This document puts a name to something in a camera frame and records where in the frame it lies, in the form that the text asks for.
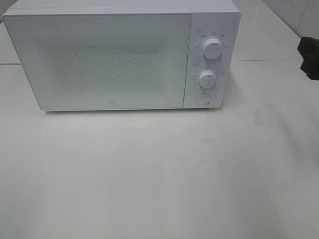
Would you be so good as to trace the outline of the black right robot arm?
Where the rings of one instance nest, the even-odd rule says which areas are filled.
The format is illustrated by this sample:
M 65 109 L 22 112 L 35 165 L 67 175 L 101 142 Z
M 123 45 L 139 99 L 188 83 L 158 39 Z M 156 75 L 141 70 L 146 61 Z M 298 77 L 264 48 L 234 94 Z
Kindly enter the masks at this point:
M 313 37 L 302 37 L 298 51 L 303 58 L 301 70 L 311 80 L 319 80 L 319 40 Z

